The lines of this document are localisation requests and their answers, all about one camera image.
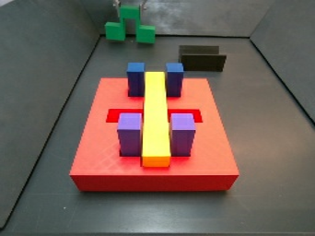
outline red platform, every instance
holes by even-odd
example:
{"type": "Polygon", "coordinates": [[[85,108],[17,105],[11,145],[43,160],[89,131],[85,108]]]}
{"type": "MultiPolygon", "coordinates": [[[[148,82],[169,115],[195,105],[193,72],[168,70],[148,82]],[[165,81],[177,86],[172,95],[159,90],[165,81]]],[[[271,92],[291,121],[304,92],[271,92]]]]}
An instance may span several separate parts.
{"type": "Polygon", "coordinates": [[[171,111],[199,110],[202,122],[189,158],[171,158],[169,168],[143,168],[140,157],[119,156],[117,123],[109,109],[143,109],[143,98],[128,97],[127,78],[103,78],[71,167],[81,191],[222,191],[239,170],[206,78],[183,80],[181,97],[167,98],[171,111]]]}

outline green block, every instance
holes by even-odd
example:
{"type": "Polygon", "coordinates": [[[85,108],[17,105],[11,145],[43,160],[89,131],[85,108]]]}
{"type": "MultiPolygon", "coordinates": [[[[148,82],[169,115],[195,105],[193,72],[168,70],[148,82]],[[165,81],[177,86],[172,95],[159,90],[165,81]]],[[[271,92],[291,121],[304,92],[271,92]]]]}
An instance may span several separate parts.
{"type": "Polygon", "coordinates": [[[136,30],[136,41],[155,43],[155,27],[140,25],[136,30]]]}
{"type": "Polygon", "coordinates": [[[125,40],[124,23],[107,22],[104,25],[105,39],[113,41],[125,40]]]}
{"type": "Polygon", "coordinates": [[[139,6],[120,6],[120,18],[132,18],[140,22],[140,8],[139,6]]]}

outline yellow block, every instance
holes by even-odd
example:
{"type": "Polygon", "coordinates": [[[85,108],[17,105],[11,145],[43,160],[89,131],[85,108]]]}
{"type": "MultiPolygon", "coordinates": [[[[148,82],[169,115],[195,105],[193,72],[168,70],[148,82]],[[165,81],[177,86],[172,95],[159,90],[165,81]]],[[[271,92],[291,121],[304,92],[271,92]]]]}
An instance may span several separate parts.
{"type": "Polygon", "coordinates": [[[167,167],[171,160],[165,74],[145,72],[143,166],[167,167]]]}

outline blue block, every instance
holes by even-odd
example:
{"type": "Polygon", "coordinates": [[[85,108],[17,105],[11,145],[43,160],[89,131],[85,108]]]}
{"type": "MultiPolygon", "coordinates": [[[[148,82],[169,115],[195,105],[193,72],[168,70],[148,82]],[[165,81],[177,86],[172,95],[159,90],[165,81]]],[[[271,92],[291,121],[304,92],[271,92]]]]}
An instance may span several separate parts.
{"type": "Polygon", "coordinates": [[[117,120],[121,157],[141,155],[141,113],[121,113],[117,120]]]}
{"type": "Polygon", "coordinates": [[[165,64],[165,95],[181,96],[183,66],[181,63],[165,64]]]}
{"type": "Polygon", "coordinates": [[[127,77],[129,97],[144,97],[144,72],[144,63],[128,63],[127,77]]]}
{"type": "Polygon", "coordinates": [[[172,157],[189,157],[196,133],[193,114],[171,114],[171,154],[172,157]]]}

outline purple block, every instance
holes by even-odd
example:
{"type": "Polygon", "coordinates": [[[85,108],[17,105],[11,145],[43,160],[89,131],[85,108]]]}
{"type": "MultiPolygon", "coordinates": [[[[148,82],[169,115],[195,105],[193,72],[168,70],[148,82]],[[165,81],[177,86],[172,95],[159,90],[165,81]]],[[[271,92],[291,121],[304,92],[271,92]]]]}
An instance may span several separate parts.
{"type": "Polygon", "coordinates": [[[193,114],[171,114],[171,154],[172,157],[189,157],[196,126],[193,114]]]}
{"type": "Polygon", "coordinates": [[[117,120],[121,157],[141,155],[141,113],[121,113],[117,120]]]}

